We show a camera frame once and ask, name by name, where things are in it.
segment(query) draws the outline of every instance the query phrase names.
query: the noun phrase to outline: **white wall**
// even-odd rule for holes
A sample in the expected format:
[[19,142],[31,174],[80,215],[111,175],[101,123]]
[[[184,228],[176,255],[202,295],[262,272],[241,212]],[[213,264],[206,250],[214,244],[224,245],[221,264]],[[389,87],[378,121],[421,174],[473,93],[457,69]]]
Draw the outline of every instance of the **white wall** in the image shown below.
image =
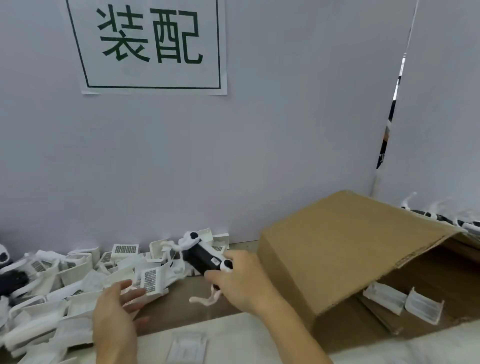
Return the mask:
[[480,2],[421,0],[388,142],[381,200],[480,210]]
[[235,241],[368,193],[415,0],[226,1],[228,96],[86,97],[54,0],[0,12],[0,239]]

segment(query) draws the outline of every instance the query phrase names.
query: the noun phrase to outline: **sign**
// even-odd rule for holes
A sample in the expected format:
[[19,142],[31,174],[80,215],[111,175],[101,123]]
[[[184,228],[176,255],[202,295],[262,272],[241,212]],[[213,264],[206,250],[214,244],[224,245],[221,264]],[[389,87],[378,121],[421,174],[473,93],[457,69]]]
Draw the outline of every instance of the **sign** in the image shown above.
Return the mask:
[[224,0],[59,0],[82,93],[227,94]]

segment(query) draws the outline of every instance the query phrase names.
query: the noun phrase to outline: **person's right hand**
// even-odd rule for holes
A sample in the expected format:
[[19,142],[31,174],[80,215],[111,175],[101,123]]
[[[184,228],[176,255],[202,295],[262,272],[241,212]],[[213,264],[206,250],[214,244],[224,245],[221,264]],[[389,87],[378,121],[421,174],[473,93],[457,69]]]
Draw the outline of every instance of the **person's right hand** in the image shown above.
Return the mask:
[[219,286],[232,305],[241,311],[259,315],[263,307],[269,307],[275,300],[281,299],[257,254],[230,250],[224,256],[233,261],[233,270],[209,270],[205,272],[205,279]]

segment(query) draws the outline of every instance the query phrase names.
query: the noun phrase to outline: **cardboard box flap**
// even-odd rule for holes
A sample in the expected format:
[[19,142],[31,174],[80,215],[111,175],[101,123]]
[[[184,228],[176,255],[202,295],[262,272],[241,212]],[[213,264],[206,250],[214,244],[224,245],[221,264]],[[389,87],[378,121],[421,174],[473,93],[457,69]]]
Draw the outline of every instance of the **cardboard box flap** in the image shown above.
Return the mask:
[[318,315],[460,231],[340,191],[265,229],[262,239]]

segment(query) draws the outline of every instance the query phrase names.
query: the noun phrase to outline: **open cardboard box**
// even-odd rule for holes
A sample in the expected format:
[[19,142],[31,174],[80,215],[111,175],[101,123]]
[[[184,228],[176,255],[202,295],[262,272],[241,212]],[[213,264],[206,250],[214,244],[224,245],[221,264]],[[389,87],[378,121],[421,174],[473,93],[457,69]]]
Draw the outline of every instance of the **open cardboard box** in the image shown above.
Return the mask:
[[[480,318],[478,241],[461,228],[341,191],[265,229],[258,255],[327,352]],[[445,300],[437,326],[364,298],[378,280]]]

